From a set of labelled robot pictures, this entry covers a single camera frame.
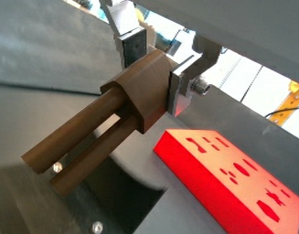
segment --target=metal frame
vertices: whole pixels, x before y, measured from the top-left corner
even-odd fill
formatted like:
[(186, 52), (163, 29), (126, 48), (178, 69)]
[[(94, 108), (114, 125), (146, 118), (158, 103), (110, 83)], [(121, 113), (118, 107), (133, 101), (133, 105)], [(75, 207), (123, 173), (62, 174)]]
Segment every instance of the metal frame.
[(299, 82), (299, 1), (134, 0)]

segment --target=gray metal surface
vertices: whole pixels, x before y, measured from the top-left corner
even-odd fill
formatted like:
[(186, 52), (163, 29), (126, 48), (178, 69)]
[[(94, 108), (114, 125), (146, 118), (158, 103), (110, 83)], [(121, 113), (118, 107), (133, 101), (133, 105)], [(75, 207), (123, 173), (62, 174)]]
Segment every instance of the gray metal surface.
[[(83, 95), (0, 87), (0, 170), (31, 233), (88, 233), (84, 227), (95, 221), (103, 222), (106, 233), (121, 233), (87, 187), (71, 198), (59, 198), (50, 188), (50, 175), (35, 175), (20, 159), (92, 100)], [(113, 117), (95, 135), (115, 121)], [(166, 114), (147, 134), (134, 133), (113, 154), (138, 182), (166, 189), (135, 233), (225, 233), (153, 152), (166, 128), (187, 127), (221, 131), (299, 195), (299, 140), (213, 88), (203, 99), (193, 98), (178, 119)], [(78, 204), (78, 208), (72, 210), (70, 204)]]
[(133, 0), (299, 82), (299, 0)]
[(99, 92), (121, 70), (98, 18), (59, 0), (0, 1), (0, 82)]

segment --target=gray panel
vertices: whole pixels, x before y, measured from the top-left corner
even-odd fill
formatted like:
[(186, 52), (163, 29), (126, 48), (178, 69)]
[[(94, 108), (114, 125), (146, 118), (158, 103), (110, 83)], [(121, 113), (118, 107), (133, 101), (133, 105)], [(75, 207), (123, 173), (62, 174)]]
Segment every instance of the gray panel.
[[(114, 227), (106, 233), (122, 233), (115, 220), (99, 210), (100, 204), (90, 195), (90, 189), (83, 187), (71, 199), (79, 204), (72, 211), (70, 199), (60, 199), (52, 192), (48, 176), (34, 175), (20, 159), (92, 100), (94, 97), (83, 95), (0, 87), (0, 168), (7, 173), (7, 185), (28, 228), (42, 227), (44, 233), (64, 233), (70, 229), (72, 233), (86, 233), (96, 219), (103, 220), (107, 230)], [(95, 134), (115, 121), (117, 117), (111, 117)], [(150, 131), (145, 135), (134, 133), (113, 154), (115, 162), (138, 182), (154, 189), (166, 189), (135, 233), (225, 233), (153, 152), (166, 128), (187, 127), (221, 131), (299, 195), (299, 140), (213, 88), (205, 98), (194, 97), (193, 105), (178, 119), (166, 114)]]
[(0, 81), (99, 92), (122, 70), (110, 26), (59, 0), (0, 1)]

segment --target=metal bracket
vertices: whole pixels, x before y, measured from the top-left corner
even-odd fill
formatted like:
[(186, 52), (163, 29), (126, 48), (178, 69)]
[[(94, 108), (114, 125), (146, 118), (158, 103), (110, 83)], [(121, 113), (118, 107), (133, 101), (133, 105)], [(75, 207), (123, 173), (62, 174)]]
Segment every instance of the metal bracket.
[(187, 58), (170, 74), (166, 109), (174, 116), (190, 105), (194, 92), (201, 95), (207, 93), (210, 85), (201, 75), (217, 63), (221, 54), (221, 45), (199, 35), (194, 38), (193, 49), (202, 53), (202, 57)]
[(147, 54), (147, 30), (139, 25), (131, 1), (100, 0), (100, 5), (114, 30), (125, 69)]

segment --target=red power strip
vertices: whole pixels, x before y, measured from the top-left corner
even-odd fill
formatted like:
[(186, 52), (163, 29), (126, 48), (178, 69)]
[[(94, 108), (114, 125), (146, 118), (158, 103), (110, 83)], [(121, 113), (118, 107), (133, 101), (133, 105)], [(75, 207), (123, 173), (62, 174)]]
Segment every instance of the red power strip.
[(299, 196), (218, 132), (167, 130), (154, 151), (229, 233), (298, 233)]

